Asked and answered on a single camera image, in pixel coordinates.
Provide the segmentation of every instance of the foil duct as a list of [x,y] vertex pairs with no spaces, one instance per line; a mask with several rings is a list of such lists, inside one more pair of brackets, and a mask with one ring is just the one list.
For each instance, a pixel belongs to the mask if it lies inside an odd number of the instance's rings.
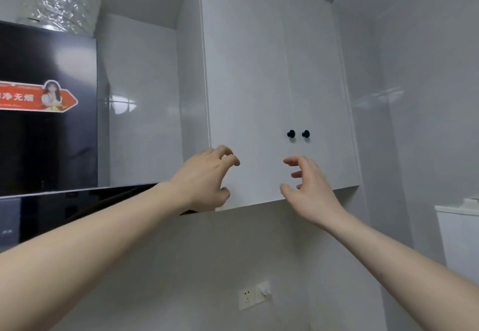
[[102,0],[25,0],[17,22],[92,37]]

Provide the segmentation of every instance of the orange sticker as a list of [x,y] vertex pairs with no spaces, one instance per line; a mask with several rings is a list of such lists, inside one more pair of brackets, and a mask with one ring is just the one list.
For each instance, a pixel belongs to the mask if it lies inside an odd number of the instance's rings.
[[64,113],[78,100],[55,80],[44,85],[0,82],[0,110]]

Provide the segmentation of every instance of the forearm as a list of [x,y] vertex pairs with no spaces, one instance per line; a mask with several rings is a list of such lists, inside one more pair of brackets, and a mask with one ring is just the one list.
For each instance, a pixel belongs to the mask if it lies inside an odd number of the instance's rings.
[[405,245],[343,213],[327,228],[428,331],[472,331],[479,288]]
[[0,330],[50,329],[109,266],[183,210],[171,191],[159,185],[0,254]]

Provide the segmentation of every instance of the hand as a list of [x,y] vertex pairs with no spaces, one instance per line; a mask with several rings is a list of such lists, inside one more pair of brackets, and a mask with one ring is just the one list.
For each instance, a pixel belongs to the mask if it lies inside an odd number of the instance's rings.
[[303,183],[297,186],[299,191],[282,184],[281,194],[304,219],[327,230],[330,224],[346,213],[312,159],[294,156],[284,159],[284,163],[301,168],[301,171],[291,174],[293,178],[303,179]]
[[188,209],[210,211],[229,199],[230,191],[221,188],[221,182],[233,165],[240,165],[238,158],[228,147],[219,146],[186,161],[169,184],[179,190],[179,196],[184,196]]

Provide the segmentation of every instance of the wall switch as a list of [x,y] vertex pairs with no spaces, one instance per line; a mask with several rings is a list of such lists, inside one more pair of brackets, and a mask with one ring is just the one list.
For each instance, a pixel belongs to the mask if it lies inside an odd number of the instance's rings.
[[239,299],[240,299],[240,303],[239,303],[240,311],[245,310],[256,304],[255,294],[256,294],[255,286],[242,289],[241,291],[238,292]]
[[271,285],[268,281],[257,284],[254,291],[256,303],[271,300]]

